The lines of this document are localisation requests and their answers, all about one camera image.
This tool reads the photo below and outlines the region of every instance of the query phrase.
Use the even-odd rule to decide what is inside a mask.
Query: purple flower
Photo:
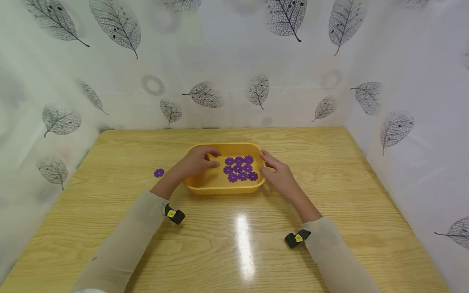
[[[248,174],[248,178],[251,181],[256,181],[259,178],[259,176],[256,172],[251,172]]]
[[[237,164],[242,164],[244,163],[244,159],[242,157],[235,157],[234,162]]]
[[[245,172],[248,172],[248,173],[252,171],[252,166],[249,164],[244,165],[242,168]]]
[[[239,173],[242,171],[242,166],[240,164],[237,164],[233,167],[233,171],[235,171],[236,173]]]
[[[253,157],[251,157],[251,156],[245,156],[245,157],[244,157],[244,162],[245,162],[246,164],[252,164],[252,163],[254,162],[254,159],[253,159]]]
[[[223,173],[225,174],[233,173],[233,168],[230,166],[226,166],[225,168],[223,168]]]
[[[225,159],[225,164],[227,164],[228,166],[231,166],[235,163],[235,159],[231,158],[231,157],[228,157]]]
[[[228,180],[232,183],[238,181],[238,176],[234,173],[228,174]]]
[[[238,174],[238,179],[241,181],[246,181],[248,179],[248,174],[246,172],[240,172]]]
[[[155,173],[153,173],[153,175],[155,175],[156,178],[159,178],[163,176],[164,174],[165,174],[165,170],[163,169],[156,169]]]

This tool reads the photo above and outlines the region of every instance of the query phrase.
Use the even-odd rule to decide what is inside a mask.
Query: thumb
[[[272,172],[270,172],[267,168],[262,166],[260,168],[262,176],[264,176],[267,180],[271,181],[272,178]]]
[[[205,166],[207,166],[207,168],[216,168],[220,166],[220,163],[217,161],[205,161]]]

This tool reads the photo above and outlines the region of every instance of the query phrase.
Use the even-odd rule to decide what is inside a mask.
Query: right hand
[[[275,172],[271,172],[262,166],[260,172],[281,195],[289,201],[304,195],[287,164],[280,162],[266,150],[262,150],[262,154],[259,156],[265,161],[267,167],[275,169]]]

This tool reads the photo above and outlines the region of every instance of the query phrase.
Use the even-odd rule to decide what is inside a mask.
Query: leaf print
[[[383,91],[383,84],[377,82],[362,83],[355,90],[355,98],[368,115],[375,116],[381,109],[380,94]]]
[[[182,116],[182,110],[179,105],[174,102],[162,99],[159,103],[163,115],[168,119],[168,125],[171,122],[176,122]]]
[[[218,96],[213,90],[211,82],[203,82],[196,84],[188,94],[194,102],[207,108],[220,108],[225,104],[222,97]]]
[[[67,113],[53,105],[44,106],[42,121],[47,128],[44,138],[49,132],[54,132],[57,135],[67,135],[77,130],[82,123],[82,119],[77,113]]]
[[[256,75],[249,81],[246,98],[253,104],[261,106],[269,94],[269,80],[263,74]]]
[[[64,41],[77,40],[90,47],[78,38],[70,15],[58,0],[23,0],[23,3],[49,35]]]
[[[332,96],[325,97],[319,102],[316,112],[314,113],[315,118],[311,122],[331,115],[334,113],[335,109],[337,109],[337,101]]]
[[[270,32],[279,36],[295,36],[303,22],[307,0],[267,0],[267,25]]]
[[[362,5],[362,0],[335,0],[329,18],[329,38],[338,46],[335,55],[358,31],[365,16],[366,7]]]
[[[117,44],[134,51],[138,59],[140,25],[130,7],[122,0],[90,0],[90,8],[103,31]]]
[[[195,13],[200,7],[202,0],[159,0],[166,9],[173,13],[190,12]]]
[[[104,112],[103,110],[103,103],[98,97],[98,94],[91,88],[91,86],[87,85],[84,81],[78,81],[80,87],[82,88],[83,93],[90,99],[93,105]]]
[[[379,137],[384,149],[403,140],[414,127],[414,117],[407,111],[389,113],[384,120]]]
[[[429,0],[394,0],[395,4],[405,9],[425,9]]]
[[[42,158],[39,159],[36,166],[44,178],[46,178],[50,183],[60,184],[63,190],[63,183],[65,182],[65,179],[67,179],[68,171],[61,159],[55,156]]]
[[[462,218],[452,224],[447,234],[434,233],[436,235],[447,236],[465,249],[469,249],[469,217]]]

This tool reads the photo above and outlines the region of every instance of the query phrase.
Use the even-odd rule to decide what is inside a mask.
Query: left hand
[[[219,162],[210,161],[208,154],[214,157],[221,155],[219,150],[201,145],[191,149],[170,171],[178,174],[183,180],[197,175],[206,169],[220,166]]]

